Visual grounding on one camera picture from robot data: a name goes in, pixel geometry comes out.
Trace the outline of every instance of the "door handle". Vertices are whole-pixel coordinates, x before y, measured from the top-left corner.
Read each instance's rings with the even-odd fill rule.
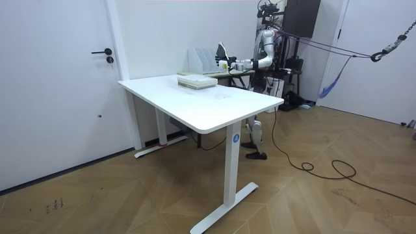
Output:
[[[105,48],[104,51],[91,52],[91,54],[97,54],[97,53],[104,53],[106,55],[111,55],[112,54],[112,50],[110,48]]]

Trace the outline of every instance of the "metal frame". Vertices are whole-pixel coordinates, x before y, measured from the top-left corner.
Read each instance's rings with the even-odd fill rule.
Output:
[[[139,157],[143,157],[144,155],[150,152],[165,148],[171,144],[175,144],[176,142],[180,142],[188,138],[186,136],[181,136],[171,141],[168,141],[168,137],[166,134],[166,122],[164,121],[165,113],[156,107],[155,107],[155,111],[156,111],[157,132],[159,134],[159,144],[154,145],[153,147],[149,149],[145,149],[143,151],[136,153],[135,154],[136,159]]]

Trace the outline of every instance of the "white tabletop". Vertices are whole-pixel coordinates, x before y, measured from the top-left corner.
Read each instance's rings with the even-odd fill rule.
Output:
[[[167,75],[118,81],[134,95],[190,127],[207,134],[283,103],[283,99],[216,85],[203,90],[179,86]]]

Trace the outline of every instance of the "white desk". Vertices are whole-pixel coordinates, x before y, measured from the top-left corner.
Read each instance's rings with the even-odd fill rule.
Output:
[[[161,145],[142,152],[149,153],[184,139],[185,136],[167,142],[165,113],[201,134],[227,126],[224,204],[190,231],[191,234],[201,234],[258,187],[251,182],[236,193],[241,120],[276,107],[283,103],[283,99],[221,85],[192,90],[179,86],[177,76],[150,77],[119,83],[156,109]],[[145,153],[142,152],[136,157],[143,156]]]

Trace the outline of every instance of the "white door frame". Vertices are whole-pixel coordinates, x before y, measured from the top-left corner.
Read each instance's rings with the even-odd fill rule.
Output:
[[[345,15],[346,15],[346,11],[348,10],[349,3],[350,3],[350,0],[344,0],[343,2],[343,6],[341,7],[341,12],[339,13],[338,24],[337,24],[337,28],[335,29],[335,33],[333,35],[331,46],[338,45],[339,31],[343,27]],[[334,55],[335,55],[334,53],[330,53],[330,55],[328,56],[328,61],[326,62],[325,73],[324,73],[324,77],[322,78],[322,82],[320,84],[319,92],[321,92],[321,90],[323,90],[327,85],[327,80],[329,79],[328,76],[330,75],[330,70],[331,70],[332,60],[333,60]],[[322,102],[321,99],[318,99],[317,106],[320,106],[321,102]]]
[[[119,67],[119,74],[123,81],[130,80],[129,67],[127,63],[127,57],[125,55],[123,35],[120,27],[120,19],[118,17],[116,0],[105,0],[107,6],[107,15],[109,16],[110,33],[112,34],[112,40],[114,42],[114,50],[117,56],[117,63]],[[140,139],[140,132],[138,129],[137,116],[135,110],[135,103],[133,101],[133,95],[130,92],[125,92],[125,108],[127,116],[129,117],[129,125],[131,137],[133,139],[133,145],[136,150],[143,148],[142,141]]]

